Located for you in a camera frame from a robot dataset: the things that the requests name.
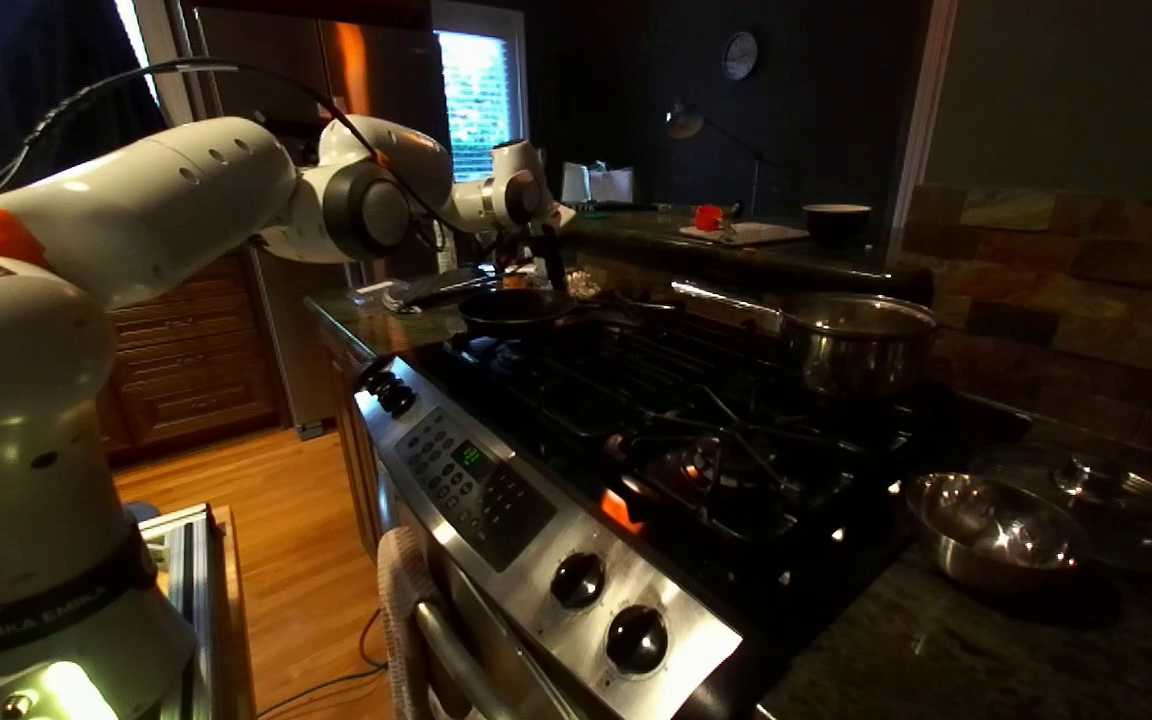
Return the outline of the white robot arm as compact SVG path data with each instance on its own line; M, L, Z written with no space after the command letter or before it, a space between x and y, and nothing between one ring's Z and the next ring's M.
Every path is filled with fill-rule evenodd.
M150 720L191 670L196 634L99 449L118 306L252 234L347 263L431 224L545 234L563 220L531 142L455 179L431 134L347 113L312 165L248 115L212 115L0 192L0 716L55 710L48 678L73 670L87 685L76 720Z

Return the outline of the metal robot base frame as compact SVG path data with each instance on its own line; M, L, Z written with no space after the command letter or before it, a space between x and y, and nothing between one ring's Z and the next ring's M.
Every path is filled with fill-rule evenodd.
M141 509L141 537L157 559L157 587L191 628L196 652L157 720L258 720L244 634L244 585L220 509Z

